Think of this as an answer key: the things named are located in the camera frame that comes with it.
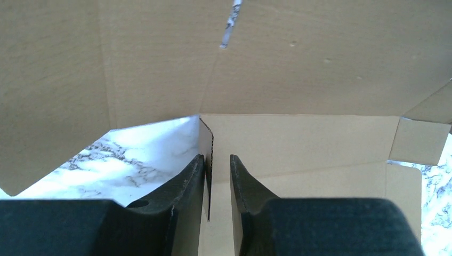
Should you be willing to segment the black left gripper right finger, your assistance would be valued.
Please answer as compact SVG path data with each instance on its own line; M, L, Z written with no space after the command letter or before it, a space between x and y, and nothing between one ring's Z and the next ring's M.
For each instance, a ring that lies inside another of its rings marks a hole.
M230 156L235 255L423 255L382 198L281 198Z

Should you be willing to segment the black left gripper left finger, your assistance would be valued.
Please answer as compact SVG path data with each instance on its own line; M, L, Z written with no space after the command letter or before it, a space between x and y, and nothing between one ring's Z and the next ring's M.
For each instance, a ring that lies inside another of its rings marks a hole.
M1 255L197 255L203 155L128 206L106 199L1 201Z

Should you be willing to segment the brown cardboard box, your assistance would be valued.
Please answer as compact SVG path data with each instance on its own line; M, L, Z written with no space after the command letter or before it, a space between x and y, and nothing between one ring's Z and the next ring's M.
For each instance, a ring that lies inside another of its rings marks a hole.
M235 255L230 156L281 198L382 198L421 241L451 1L1 1L1 188L151 193L203 155L197 255Z

